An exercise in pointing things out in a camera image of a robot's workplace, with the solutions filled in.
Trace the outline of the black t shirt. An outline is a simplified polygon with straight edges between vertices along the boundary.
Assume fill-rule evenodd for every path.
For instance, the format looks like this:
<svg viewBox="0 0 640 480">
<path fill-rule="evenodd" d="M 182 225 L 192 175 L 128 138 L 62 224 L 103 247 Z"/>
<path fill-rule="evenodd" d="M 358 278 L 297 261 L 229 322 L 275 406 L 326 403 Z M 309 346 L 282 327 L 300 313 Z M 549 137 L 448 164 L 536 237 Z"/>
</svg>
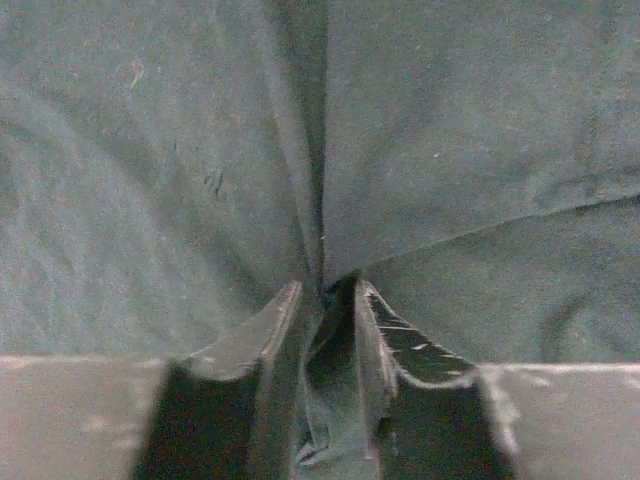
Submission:
<svg viewBox="0 0 640 480">
<path fill-rule="evenodd" d="M 296 281 L 288 479 L 378 479 L 360 280 L 514 479 L 637 478 L 638 3 L 2 3 L 3 478 L 135 479 L 168 364 Z"/>
</svg>

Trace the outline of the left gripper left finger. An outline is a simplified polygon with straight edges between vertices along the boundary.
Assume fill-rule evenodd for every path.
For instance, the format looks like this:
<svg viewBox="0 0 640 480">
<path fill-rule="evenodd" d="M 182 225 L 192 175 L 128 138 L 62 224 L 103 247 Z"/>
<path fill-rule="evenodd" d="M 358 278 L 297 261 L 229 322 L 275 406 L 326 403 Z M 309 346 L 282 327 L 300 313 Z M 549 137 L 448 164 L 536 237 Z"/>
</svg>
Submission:
<svg viewBox="0 0 640 480">
<path fill-rule="evenodd" d="M 166 369 L 135 479 L 291 476 L 303 286 L 283 286 L 256 315 Z"/>
</svg>

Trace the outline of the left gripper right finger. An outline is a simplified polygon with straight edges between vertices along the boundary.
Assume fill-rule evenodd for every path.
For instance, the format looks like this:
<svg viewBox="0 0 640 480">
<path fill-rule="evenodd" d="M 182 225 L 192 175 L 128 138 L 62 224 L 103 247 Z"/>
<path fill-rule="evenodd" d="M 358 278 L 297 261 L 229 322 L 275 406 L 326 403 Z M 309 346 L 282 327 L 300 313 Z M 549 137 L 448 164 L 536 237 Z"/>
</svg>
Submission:
<svg viewBox="0 0 640 480">
<path fill-rule="evenodd" d="M 370 282 L 356 283 L 353 300 L 376 478 L 516 478 L 491 432 L 477 367 L 402 319 Z"/>
</svg>

